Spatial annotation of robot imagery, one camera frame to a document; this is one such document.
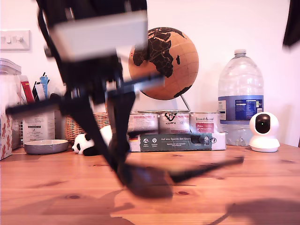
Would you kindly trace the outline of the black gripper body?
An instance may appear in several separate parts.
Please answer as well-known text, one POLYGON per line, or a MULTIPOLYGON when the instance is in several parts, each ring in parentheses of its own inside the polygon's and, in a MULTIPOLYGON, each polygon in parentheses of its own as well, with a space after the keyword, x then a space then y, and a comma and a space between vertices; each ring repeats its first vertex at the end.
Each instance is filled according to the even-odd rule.
POLYGON ((14 105, 6 108, 7 115, 36 115, 40 113, 59 110, 63 98, 89 98, 94 104, 102 104, 110 95, 119 95, 128 92, 146 90, 165 83, 165 75, 159 72, 149 72, 143 76, 124 82, 120 63, 116 66, 107 66, 104 71, 98 71, 90 78, 80 77, 74 87, 70 88, 64 96, 53 96, 25 105, 14 105))

